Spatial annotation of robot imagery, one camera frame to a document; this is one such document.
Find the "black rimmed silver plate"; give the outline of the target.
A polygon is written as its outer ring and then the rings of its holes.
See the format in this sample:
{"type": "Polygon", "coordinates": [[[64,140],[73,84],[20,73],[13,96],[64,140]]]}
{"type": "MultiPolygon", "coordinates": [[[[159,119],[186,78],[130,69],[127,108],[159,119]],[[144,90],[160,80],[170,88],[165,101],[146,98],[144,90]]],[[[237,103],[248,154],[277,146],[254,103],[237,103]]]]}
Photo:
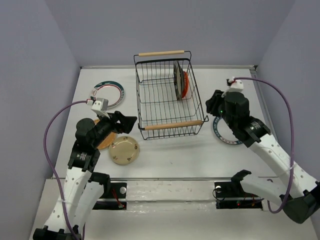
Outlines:
{"type": "Polygon", "coordinates": [[[177,60],[175,60],[173,63],[173,77],[176,98],[178,101],[181,101],[183,98],[183,92],[185,90],[185,79],[184,71],[177,60]]]}

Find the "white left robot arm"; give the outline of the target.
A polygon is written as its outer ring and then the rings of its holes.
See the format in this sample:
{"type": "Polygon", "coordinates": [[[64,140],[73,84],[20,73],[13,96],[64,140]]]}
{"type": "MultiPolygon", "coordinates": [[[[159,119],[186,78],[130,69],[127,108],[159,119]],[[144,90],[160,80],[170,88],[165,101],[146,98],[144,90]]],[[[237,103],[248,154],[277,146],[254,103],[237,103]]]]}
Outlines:
{"type": "Polygon", "coordinates": [[[97,116],[98,123],[91,118],[77,122],[66,177],[58,183],[60,196],[44,226],[34,231],[34,240],[83,239],[86,220],[97,200],[110,194],[110,176],[94,171],[100,157],[98,146],[110,133],[129,134],[137,117],[120,111],[97,116]]]}

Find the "white plate teal lettered rim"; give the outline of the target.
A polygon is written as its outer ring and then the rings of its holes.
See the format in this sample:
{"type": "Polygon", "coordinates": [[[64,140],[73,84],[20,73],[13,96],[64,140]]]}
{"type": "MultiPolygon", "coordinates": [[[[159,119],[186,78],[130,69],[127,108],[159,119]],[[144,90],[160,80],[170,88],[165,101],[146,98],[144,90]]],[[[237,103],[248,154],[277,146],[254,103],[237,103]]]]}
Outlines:
{"type": "Polygon", "coordinates": [[[220,116],[216,116],[214,118],[212,122],[212,129],[215,136],[228,145],[238,146],[243,144],[233,135],[232,130],[220,116]]]}

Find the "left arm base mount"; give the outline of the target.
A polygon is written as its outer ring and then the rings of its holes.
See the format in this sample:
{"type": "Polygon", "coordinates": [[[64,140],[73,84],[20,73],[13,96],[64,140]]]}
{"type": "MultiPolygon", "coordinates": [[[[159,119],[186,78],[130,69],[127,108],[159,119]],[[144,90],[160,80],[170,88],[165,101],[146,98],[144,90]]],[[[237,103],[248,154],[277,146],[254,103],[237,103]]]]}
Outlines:
{"type": "Polygon", "coordinates": [[[93,210],[124,211],[127,209],[126,195],[126,182],[112,182],[110,190],[97,200],[93,210]]]}

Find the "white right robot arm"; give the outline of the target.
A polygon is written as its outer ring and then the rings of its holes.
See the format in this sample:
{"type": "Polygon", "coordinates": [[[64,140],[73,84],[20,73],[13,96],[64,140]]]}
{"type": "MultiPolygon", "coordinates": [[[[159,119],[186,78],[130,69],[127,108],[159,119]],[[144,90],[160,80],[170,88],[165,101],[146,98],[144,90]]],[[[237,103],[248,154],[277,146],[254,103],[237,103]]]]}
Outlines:
{"type": "Polygon", "coordinates": [[[235,138],[258,155],[282,182],[277,185],[259,180],[250,171],[242,170],[230,183],[235,196],[258,195],[282,207],[298,224],[320,208],[320,182],[292,159],[261,120],[250,115],[249,100],[241,92],[215,90],[205,105],[207,113],[221,117],[235,138]]]}

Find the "orange plate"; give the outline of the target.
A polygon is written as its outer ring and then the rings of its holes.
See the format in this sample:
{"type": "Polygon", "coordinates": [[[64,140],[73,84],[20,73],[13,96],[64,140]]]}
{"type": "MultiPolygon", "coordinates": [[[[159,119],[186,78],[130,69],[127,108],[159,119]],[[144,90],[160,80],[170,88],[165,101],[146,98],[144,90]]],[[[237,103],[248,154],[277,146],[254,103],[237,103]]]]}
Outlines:
{"type": "Polygon", "coordinates": [[[188,90],[189,90],[189,77],[188,77],[188,74],[185,71],[183,71],[183,90],[181,92],[182,99],[187,95],[188,90]]]}

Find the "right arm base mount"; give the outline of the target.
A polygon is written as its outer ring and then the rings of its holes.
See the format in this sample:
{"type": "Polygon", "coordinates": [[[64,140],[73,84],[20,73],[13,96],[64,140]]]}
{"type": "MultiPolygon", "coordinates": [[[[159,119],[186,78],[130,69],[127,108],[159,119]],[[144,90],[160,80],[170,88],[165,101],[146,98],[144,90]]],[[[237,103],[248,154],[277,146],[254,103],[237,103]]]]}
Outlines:
{"type": "Polygon", "coordinates": [[[263,209],[259,196],[244,192],[240,185],[231,181],[215,182],[212,196],[218,210],[263,209]]]}

